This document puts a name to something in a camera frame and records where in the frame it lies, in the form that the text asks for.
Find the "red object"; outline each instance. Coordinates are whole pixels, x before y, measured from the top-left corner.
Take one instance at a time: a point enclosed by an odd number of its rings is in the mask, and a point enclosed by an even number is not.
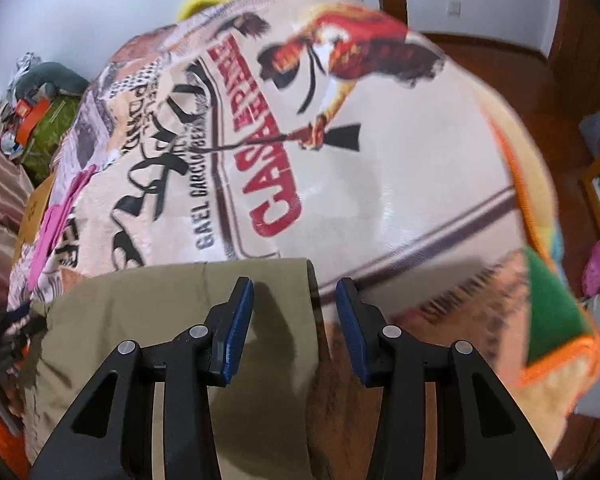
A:
[[[49,110],[51,103],[46,99],[40,99],[40,101],[31,109],[26,117],[23,118],[16,134],[16,142],[21,146],[24,146],[29,140],[29,135],[36,124],[40,122],[40,119],[45,116],[46,111]]]
[[[33,110],[33,106],[27,103],[24,99],[20,99],[20,101],[18,101],[16,104],[14,113],[24,119],[29,115],[31,110]]]

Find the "wall outlet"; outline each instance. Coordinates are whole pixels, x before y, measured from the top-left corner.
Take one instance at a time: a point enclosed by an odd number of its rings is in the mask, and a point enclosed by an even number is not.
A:
[[[458,0],[453,0],[448,3],[446,6],[446,15],[447,16],[455,16],[458,18],[460,16],[461,3]]]

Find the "triangular cutout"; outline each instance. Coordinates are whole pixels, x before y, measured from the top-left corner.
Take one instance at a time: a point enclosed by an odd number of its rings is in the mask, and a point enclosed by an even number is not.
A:
[[[496,394],[479,374],[472,375],[475,400],[480,416],[480,430],[484,438],[513,433],[516,430],[509,413],[506,412]]]
[[[115,372],[104,378],[72,424],[71,429],[74,433],[96,438],[106,436],[113,394],[116,391],[116,382],[118,382],[118,374]]]

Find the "printed hand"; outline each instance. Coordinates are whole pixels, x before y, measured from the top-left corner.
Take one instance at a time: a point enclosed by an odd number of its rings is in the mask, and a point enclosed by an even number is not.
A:
[[[320,114],[315,118],[311,136],[307,140],[301,140],[300,146],[309,150],[319,150],[324,144],[324,129],[327,126],[327,118]]]

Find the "wooden floor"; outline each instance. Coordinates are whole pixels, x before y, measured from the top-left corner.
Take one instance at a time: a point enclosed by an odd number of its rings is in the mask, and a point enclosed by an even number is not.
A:
[[[520,115],[538,145],[554,179],[564,236],[562,261],[577,297],[593,244],[599,239],[579,179],[592,158],[576,121],[560,105],[551,68],[539,56],[480,44],[437,42],[466,69],[500,92]]]

